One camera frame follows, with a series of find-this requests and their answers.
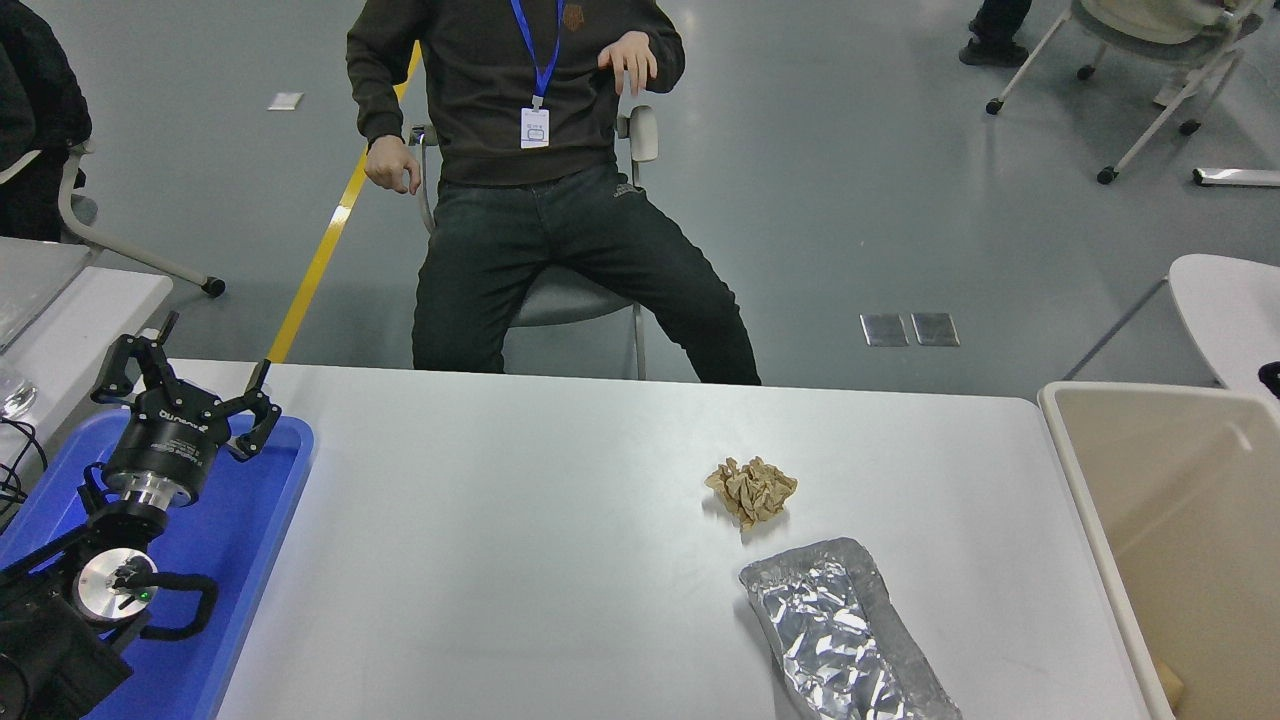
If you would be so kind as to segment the person's left hand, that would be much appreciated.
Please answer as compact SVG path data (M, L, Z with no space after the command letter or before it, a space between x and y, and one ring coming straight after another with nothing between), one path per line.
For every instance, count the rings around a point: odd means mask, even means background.
M627 31L603 47L596 56L596 68L612 73L614 92L620 96L626 92L634 97L640 95L659 74L650 37L639 29Z

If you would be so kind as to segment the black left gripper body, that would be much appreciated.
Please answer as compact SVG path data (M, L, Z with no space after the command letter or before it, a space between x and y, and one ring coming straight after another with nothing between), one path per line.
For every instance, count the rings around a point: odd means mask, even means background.
M200 388L180 388L179 404L163 389L146 389L131 406L131 418L102 469L102 482L114 493L125 479L147 473L177 483L186 493L200 493L219 446L230 437L228 420L209 416L221 402Z

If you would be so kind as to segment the person's right hand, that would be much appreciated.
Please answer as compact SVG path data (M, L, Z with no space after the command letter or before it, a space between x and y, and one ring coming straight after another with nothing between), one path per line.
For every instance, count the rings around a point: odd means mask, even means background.
M378 187L416 195L422 183L420 161L396 135L384 135L367 146L365 174Z

